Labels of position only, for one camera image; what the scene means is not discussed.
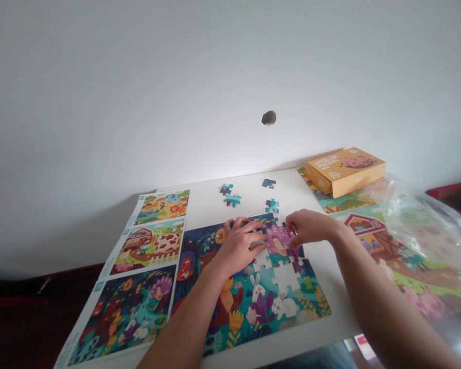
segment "white rabbit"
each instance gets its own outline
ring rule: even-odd
[[[260,274],[257,273],[256,274],[256,281],[255,281],[255,277],[254,275],[251,274],[251,283],[253,284],[254,288],[253,288],[253,299],[252,299],[252,302],[256,302],[258,301],[258,296],[260,294],[263,295],[263,297],[265,297],[265,294],[266,294],[266,290],[265,290],[265,287],[263,287],[262,285],[260,285]]]
[[[278,297],[273,300],[273,305],[271,306],[271,312],[277,314],[277,319],[282,319],[282,315],[285,314],[285,318],[290,318],[297,315],[299,307],[296,305],[295,301],[291,298],[283,299],[287,296],[287,293],[278,294]]]
[[[137,330],[133,334],[134,339],[144,339],[146,336],[149,335],[149,329],[147,328],[148,323],[148,321],[145,321],[140,327],[137,328]]]

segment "plastic bag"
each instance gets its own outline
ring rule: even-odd
[[[362,189],[382,204],[388,232],[425,259],[461,272],[461,214],[392,175]]]

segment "barn illustration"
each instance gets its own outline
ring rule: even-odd
[[[144,243],[152,242],[153,233],[150,229],[142,228],[130,235],[124,244],[124,251],[138,250]]]
[[[403,245],[393,239],[379,219],[350,214],[345,224],[352,228],[365,250],[374,258],[386,261],[398,259],[398,249]]]

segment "rabbit illustration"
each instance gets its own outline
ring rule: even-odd
[[[297,315],[299,307],[296,305],[295,301],[291,298],[283,299],[287,296],[287,293],[278,294],[278,297],[273,300],[273,305],[271,306],[271,312],[277,315],[277,319],[282,319],[283,314],[285,318],[290,318]]]
[[[252,283],[253,286],[254,286],[254,288],[253,288],[253,299],[252,299],[252,301],[253,301],[253,302],[256,302],[256,301],[258,301],[258,296],[259,296],[260,294],[262,294],[263,297],[265,297],[266,290],[265,290],[265,287],[263,287],[262,285],[260,285],[260,274],[259,274],[259,273],[256,274],[256,281],[255,281],[254,275],[251,275],[250,279],[251,279],[251,283]]]

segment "flower illustration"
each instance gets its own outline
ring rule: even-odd
[[[240,311],[235,310],[229,313],[229,326],[230,330],[234,332],[234,334],[236,334],[239,329],[241,329],[243,320],[244,315]]]

